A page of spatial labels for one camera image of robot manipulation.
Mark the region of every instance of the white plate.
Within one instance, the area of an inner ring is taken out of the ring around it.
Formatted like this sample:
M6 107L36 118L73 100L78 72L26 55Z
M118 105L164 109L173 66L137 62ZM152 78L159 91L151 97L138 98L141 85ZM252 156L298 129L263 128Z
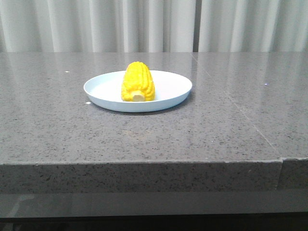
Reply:
M125 71L117 71L94 77L88 80L83 88L89 99L100 107L119 112L152 112L181 103L193 86L184 76L166 71L151 71L155 84L155 99L125 102L121 99L124 73Z

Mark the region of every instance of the table surface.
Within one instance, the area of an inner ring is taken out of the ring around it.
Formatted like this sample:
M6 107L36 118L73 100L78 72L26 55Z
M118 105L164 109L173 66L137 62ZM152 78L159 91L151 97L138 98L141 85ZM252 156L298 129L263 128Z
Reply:
M89 103L87 80L133 61L190 95L149 113ZM0 73L2 193L308 188L308 53L0 53Z

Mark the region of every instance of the curtain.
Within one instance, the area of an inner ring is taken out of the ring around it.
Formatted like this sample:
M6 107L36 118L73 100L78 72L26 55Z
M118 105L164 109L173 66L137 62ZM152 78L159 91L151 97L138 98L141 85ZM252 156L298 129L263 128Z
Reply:
M308 0L0 0L0 51L307 51Z

